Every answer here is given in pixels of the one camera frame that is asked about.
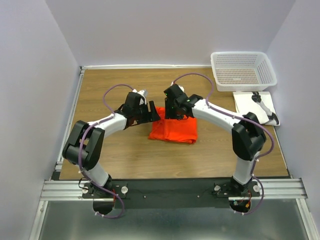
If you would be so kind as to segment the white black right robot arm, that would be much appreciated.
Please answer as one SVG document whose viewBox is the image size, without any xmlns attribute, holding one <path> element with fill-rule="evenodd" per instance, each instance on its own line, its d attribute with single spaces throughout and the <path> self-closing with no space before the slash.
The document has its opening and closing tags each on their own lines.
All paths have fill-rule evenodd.
<svg viewBox="0 0 320 240">
<path fill-rule="evenodd" d="M 266 142 L 266 136 L 259 126 L 256 115 L 249 112 L 241 116 L 214 105 L 199 95 L 187 96 L 184 89 L 177 84 L 172 84 L 164 90 L 164 94 L 165 118 L 202 119 L 231 134 L 232 149 L 237 156 L 237 163 L 230 179 L 230 191 L 236 196 L 247 192 L 253 179 L 256 160 Z"/>
</svg>

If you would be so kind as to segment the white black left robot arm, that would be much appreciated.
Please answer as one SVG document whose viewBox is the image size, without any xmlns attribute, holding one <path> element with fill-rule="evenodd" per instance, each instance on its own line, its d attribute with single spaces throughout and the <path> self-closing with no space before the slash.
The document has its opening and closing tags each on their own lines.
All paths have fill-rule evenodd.
<svg viewBox="0 0 320 240">
<path fill-rule="evenodd" d="M 111 115 L 92 122 L 77 121 L 63 147 L 62 156 L 79 167 L 101 198 L 112 192 L 112 177 L 99 164 L 104 138 L 129 127 L 161 119 L 154 102 L 147 102 L 146 96 L 146 90 L 133 90 Z"/>
</svg>

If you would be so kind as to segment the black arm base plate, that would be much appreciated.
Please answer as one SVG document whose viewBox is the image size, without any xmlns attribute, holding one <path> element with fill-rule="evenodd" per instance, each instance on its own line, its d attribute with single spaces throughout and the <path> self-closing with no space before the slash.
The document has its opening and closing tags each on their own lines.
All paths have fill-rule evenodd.
<svg viewBox="0 0 320 240">
<path fill-rule="evenodd" d="M 108 215 L 131 209 L 231 208 L 247 213 L 251 200 L 260 196 L 256 181 L 240 186 L 226 177 L 114 179 L 111 183 L 108 192 L 90 182 L 80 186 L 82 198 L 93 201 L 95 212 Z"/>
</svg>

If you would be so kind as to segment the orange t shirt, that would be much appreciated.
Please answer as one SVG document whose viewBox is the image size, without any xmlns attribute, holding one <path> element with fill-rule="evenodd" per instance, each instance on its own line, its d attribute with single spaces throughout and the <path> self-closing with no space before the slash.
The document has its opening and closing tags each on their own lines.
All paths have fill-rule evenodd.
<svg viewBox="0 0 320 240">
<path fill-rule="evenodd" d="M 150 140 L 194 144 L 198 139 L 197 119 L 184 117 L 181 120 L 165 119 L 165 108 L 156 107 L 159 121 L 152 123 Z"/>
</svg>

